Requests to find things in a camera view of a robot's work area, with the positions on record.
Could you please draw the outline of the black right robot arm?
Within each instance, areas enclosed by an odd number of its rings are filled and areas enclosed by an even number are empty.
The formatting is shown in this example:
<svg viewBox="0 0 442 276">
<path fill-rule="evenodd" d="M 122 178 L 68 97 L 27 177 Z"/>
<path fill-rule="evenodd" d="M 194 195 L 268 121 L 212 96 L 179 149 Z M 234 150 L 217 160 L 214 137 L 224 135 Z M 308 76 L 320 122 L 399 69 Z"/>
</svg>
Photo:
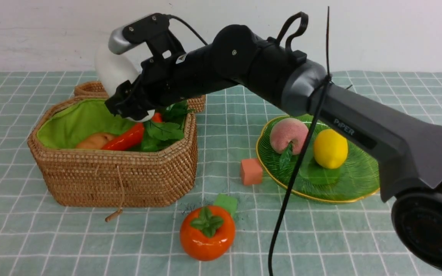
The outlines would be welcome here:
<svg viewBox="0 0 442 276">
<path fill-rule="evenodd" d="M 247 87 L 288 115 L 310 114 L 378 161 L 382 201 L 394 230 L 422 261 L 442 271 L 442 126 L 330 84 L 306 54 L 262 39 L 247 26 L 223 28 L 186 53 L 169 24 L 135 22 L 112 32 L 95 55 L 113 115 L 144 121 L 182 100 Z"/>
</svg>

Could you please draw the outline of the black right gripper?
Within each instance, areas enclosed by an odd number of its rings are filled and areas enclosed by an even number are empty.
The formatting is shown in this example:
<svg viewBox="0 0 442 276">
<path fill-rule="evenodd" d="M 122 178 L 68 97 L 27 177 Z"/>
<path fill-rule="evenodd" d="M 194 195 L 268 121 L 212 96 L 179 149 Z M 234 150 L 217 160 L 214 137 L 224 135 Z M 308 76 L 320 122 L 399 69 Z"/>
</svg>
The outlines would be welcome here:
<svg viewBox="0 0 442 276">
<path fill-rule="evenodd" d="M 181 101 L 180 96 L 174 95 L 173 71 L 185 60 L 186 55 L 168 57 L 163 61 L 151 62 L 149 59 L 141 71 L 136 69 L 140 75 L 135 81 L 134 93 L 141 99 L 142 107 L 155 111 Z"/>
</svg>

